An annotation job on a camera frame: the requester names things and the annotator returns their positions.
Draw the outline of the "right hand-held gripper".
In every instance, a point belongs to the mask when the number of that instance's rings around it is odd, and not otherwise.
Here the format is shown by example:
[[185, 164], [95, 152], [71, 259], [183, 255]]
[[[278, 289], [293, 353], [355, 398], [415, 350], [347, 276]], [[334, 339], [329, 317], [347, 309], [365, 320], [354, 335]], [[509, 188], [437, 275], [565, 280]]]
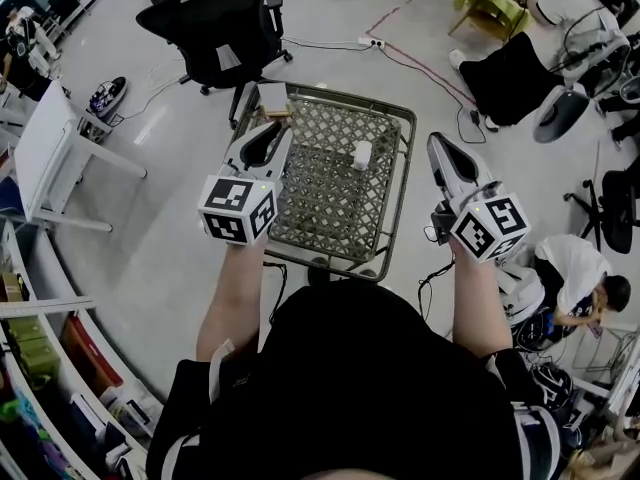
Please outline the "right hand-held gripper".
[[531, 231], [515, 193], [493, 180], [484, 160], [445, 134], [427, 139], [427, 156], [444, 200], [431, 214], [440, 245], [455, 238], [478, 263], [507, 255]]

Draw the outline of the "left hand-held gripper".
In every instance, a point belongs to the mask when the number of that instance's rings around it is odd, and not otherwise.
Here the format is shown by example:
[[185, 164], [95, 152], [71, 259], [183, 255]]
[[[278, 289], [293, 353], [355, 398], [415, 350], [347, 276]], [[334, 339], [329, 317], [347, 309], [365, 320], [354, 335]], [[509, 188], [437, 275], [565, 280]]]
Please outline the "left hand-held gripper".
[[278, 179], [293, 130], [277, 121], [250, 129], [230, 144], [223, 164], [209, 175], [197, 211], [205, 233], [236, 245], [253, 245], [278, 215]]

